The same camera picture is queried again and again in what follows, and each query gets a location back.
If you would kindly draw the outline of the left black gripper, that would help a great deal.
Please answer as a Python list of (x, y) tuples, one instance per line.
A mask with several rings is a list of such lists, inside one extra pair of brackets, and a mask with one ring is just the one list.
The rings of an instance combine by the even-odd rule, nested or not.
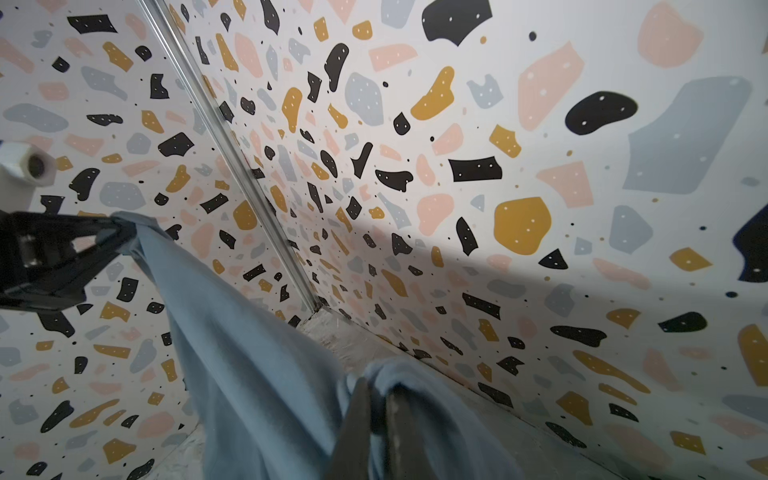
[[(78, 251), (73, 242), (94, 236)], [(1, 213), (1, 307), (59, 312), (86, 299), (85, 286), (136, 237), (132, 222), (30, 212)]]

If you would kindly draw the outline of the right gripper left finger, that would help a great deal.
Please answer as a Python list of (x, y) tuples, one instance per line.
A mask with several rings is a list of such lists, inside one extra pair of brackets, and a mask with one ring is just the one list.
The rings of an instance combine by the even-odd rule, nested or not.
[(355, 384), (346, 416), (324, 479), (367, 479), (370, 455), (371, 402), (365, 378)]

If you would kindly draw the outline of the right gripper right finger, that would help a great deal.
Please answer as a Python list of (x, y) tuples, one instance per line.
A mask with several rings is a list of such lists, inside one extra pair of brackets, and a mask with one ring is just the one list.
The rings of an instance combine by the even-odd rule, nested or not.
[(396, 387), (387, 394), (385, 415), (389, 479), (435, 480), (437, 476), (404, 388)]

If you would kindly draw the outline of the grey t-shirt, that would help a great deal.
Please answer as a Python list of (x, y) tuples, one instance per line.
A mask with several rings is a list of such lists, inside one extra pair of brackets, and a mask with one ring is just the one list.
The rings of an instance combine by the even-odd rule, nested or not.
[(321, 479), (359, 378), (370, 391), (367, 479), (389, 479), (386, 397), (406, 395), (436, 479), (517, 479), (520, 470), (478, 417), (406, 357), (347, 372), (322, 345), (246, 300), (150, 218), (123, 248), (163, 298), (184, 380), (206, 434), (212, 479)]

